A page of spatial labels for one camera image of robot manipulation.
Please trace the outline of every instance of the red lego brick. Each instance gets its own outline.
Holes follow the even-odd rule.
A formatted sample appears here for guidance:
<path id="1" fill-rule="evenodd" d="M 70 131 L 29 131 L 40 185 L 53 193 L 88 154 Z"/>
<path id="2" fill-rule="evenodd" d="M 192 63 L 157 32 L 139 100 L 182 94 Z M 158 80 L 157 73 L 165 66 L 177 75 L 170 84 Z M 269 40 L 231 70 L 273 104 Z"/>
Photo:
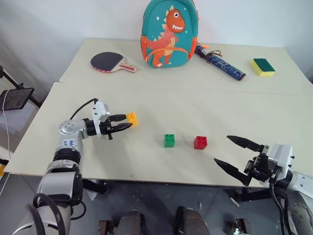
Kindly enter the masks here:
<path id="1" fill-rule="evenodd" d="M 205 136 L 197 136 L 194 140 L 194 149 L 204 150 L 207 147 L 207 140 Z"/>

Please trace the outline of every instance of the ping pong paddle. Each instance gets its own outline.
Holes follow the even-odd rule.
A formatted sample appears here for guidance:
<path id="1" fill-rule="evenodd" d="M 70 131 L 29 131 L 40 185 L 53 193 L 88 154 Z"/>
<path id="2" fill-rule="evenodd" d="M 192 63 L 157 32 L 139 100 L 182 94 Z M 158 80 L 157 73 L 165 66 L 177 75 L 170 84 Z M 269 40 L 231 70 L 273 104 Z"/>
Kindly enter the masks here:
<path id="1" fill-rule="evenodd" d="M 119 69 L 135 72 L 136 66 L 125 64 L 124 56 L 114 52 L 102 52 L 91 59 L 92 67 L 100 72 L 115 72 Z"/>

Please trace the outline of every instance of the white cable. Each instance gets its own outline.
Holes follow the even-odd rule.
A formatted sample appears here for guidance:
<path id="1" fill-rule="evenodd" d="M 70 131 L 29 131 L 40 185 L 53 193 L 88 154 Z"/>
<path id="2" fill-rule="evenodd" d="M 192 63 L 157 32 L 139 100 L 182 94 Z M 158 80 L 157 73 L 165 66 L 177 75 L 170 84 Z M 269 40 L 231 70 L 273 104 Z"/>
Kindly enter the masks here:
<path id="1" fill-rule="evenodd" d="M 10 137 L 9 137 L 9 130 L 8 130 L 8 123 L 6 122 L 6 116 L 5 116 L 5 113 L 4 113 L 4 103 L 5 103 L 5 98 L 6 98 L 6 95 L 8 94 L 9 92 L 9 89 L 6 91 L 5 93 L 5 96 L 4 96 L 4 99 L 3 99 L 3 103 L 2 103 L 2 112 L 3 112 L 3 115 L 4 115 L 4 120 L 5 120 L 5 126 L 6 126 L 6 133 L 8 135 L 8 151 L 9 151 L 9 159 L 11 159 L 11 154 L 10 154 Z M 6 182 L 8 181 L 9 179 L 9 176 L 10 176 L 10 173 L 8 174 L 8 177 L 6 178 L 5 182 L 4 182 L 4 185 L 1 189 L 1 192 L 0 192 L 0 196 L 2 195 L 2 192 L 4 190 L 4 187 L 6 185 Z"/>

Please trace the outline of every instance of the white wall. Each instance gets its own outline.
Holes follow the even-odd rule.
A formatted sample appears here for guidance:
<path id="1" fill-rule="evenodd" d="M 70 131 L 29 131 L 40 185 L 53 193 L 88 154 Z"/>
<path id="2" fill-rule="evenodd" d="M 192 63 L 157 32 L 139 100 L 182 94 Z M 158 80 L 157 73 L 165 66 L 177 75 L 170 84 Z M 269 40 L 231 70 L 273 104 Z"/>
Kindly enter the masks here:
<path id="1" fill-rule="evenodd" d="M 44 98 L 84 38 L 138 40 L 149 0 L 2 0 L 0 64 Z M 313 0 L 195 0 L 199 41 L 286 47 L 313 77 Z"/>

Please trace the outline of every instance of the paddle handle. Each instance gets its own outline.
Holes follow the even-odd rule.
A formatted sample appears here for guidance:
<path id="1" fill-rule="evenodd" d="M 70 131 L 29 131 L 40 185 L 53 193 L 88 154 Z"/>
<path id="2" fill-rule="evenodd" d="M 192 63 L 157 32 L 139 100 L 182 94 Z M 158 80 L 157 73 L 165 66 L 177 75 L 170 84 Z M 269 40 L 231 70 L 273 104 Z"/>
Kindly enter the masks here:
<path id="1" fill-rule="evenodd" d="M 130 72 L 136 72 L 137 70 L 137 67 L 134 66 L 134 65 L 128 65 L 128 64 L 125 64 L 125 63 L 121 63 L 119 65 L 122 69 L 125 69 L 125 70 L 128 70 Z"/>

